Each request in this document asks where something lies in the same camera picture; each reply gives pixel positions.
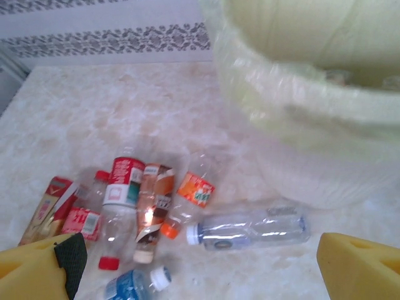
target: patterned wallpaper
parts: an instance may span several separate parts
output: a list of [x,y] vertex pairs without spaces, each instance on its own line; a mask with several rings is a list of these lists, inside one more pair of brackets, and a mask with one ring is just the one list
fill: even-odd
[[196,0],[0,0],[0,43],[31,67],[212,58]]

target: orange bottle cap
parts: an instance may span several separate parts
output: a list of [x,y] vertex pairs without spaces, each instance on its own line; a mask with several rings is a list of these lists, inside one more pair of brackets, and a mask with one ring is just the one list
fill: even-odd
[[173,228],[171,225],[167,223],[164,223],[161,226],[160,231],[163,235],[165,235],[169,239],[175,239],[179,234],[179,231],[176,228]]

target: decorative border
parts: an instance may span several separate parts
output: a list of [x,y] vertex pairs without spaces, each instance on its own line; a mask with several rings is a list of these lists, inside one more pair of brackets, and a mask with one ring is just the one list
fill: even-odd
[[19,58],[209,50],[211,47],[203,22],[12,37],[0,41]]
[[0,14],[22,14],[127,0],[0,0]]

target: red bottle cap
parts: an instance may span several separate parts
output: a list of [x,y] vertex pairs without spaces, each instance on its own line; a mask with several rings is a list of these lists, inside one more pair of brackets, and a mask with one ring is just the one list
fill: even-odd
[[99,261],[99,269],[115,271],[118,270],[119,259],[115,257],[102,256]]
[[108,183],[108,178],[109,177],[110,177],[110,173],[108,173],[106,171],[99,170],[99,171],[96,172],[96,175],[95,175],[94,178],[97,179],[97,180],[106,181]]

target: bottle cap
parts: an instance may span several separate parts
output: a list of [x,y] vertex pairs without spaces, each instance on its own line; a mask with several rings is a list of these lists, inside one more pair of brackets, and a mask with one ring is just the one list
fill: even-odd
[[139,264],[149,264],[153,261],[154,254],[150,251],[136,250],[133,260]]
[[115,271],[118,270],[119,259],[116,257],[102,256],[99,261],[99,269]]
[[96,175],[95,175],[95,179],[97,179],[97,180],[101,180],[101,181],[106,181],[106,182],[108,182],[108,178],[110,177],[110,173],[108,173],[108,172],[106,172],[106,171],[103,171],[103,170],[98,170],[97,172],[96,172]]
[[150,280],[157,292],[162,291],[171,283],[171,274],[167,267],[161,266],[150,272]]
[[160,228],[160,232],[165,235],[167,238],[169,239],[175,239],[178,234],[179,231],[176,228],[173,228],[171,225],[169,225],[168,223],[164,223],[161,228]]
[[200,244],[199,224],[192,224],[186,227],[186,241],[189,245]]

